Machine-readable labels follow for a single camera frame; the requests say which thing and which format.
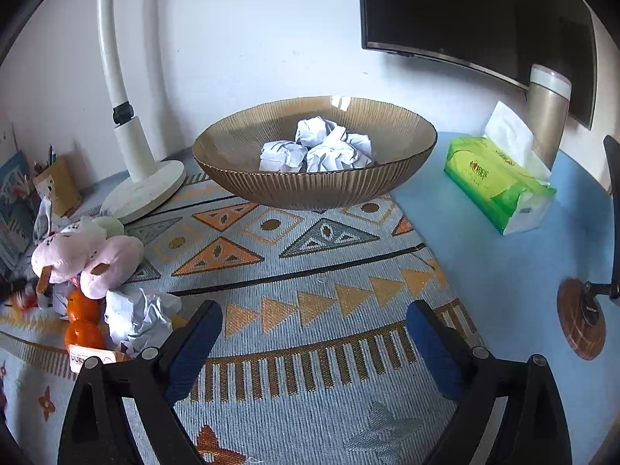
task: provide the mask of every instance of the white lamp pole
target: white lamp pole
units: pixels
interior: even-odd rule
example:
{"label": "white lamp pole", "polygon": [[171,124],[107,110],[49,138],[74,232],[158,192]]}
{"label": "white lamp pole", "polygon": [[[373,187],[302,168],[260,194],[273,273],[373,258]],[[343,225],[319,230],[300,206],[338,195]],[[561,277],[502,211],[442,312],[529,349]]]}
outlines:
{"label": "white lamp pole", "polygon": [[97,26],[103,73],[114,107],[114,129],[129,178],[105,199],[101,210],[123,224],[137,220],[168,200],[185,180],[182,162],[156,162],[140,119],[133,115],[123,74],[114,27],[114,0],[97,0]]}

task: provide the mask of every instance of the black monitor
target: black monitor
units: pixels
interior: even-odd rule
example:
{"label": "black monitor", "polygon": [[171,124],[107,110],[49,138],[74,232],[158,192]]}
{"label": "black monitor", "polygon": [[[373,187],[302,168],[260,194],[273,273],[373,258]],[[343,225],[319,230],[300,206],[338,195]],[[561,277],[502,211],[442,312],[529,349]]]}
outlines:
{"label": "black monitor", "polygon": [[523,86],[533,64],[571,80],[570,114],[590,127],[596,48],[583,0],[360,0],[365,49],[455,62]]}

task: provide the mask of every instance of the desk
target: desk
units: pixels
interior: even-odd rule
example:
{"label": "desk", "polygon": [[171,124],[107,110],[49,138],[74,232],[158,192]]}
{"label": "desk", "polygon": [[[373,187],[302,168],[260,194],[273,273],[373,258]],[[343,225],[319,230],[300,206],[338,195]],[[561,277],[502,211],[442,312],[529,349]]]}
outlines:
{"label": "desk", "polygon": [[551,181],[556,199],[534,231],[501,236],[444,173],[454,133],[441,133],[422,169],[393,192],[434,252],[450,285],[498,358],[547,357],[560,396],[575,465],[587,464],[620,414],[620,309],[601,298],[607,337],[586,362],[568,346],[556,296],[566,277],[609,282],[611,198],[564,153]]}

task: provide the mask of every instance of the pen holder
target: pen holder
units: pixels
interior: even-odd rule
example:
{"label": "pen holder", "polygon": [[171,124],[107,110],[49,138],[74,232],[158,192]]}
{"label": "pen holder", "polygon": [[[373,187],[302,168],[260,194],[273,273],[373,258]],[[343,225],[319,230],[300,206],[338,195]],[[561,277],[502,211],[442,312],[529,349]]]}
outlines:
{"label": "pen holder", "polygon": [[36,191],[43,199],[52,200],[52,212],[59,217],[72,213],[82,203],[82,196],[76,189],[63,157],[34,178]]}

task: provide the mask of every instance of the pink stuffed animal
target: pink stuffed animal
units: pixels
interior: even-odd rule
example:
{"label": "pink stuffed animal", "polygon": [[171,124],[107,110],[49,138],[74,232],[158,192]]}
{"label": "pink stuffed animal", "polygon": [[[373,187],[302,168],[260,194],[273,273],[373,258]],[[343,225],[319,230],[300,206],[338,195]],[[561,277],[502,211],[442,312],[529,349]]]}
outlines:
{"label": "pink stuffed animal", "polygon": [[32,253],[32,270],[41,279],[43,269],[50,272],[47,283],[62,283],[78,274],[92,252],[105,242],[105,230],[95,224],[73,232],[49,236]]}
{"label": "pink stuffed animal", "polygon": [[145,256],[138,238],[114,236],[94,251],[80,276],[82,293],[89,299],[103,299],[108,290],[121,286],[135,272]]}

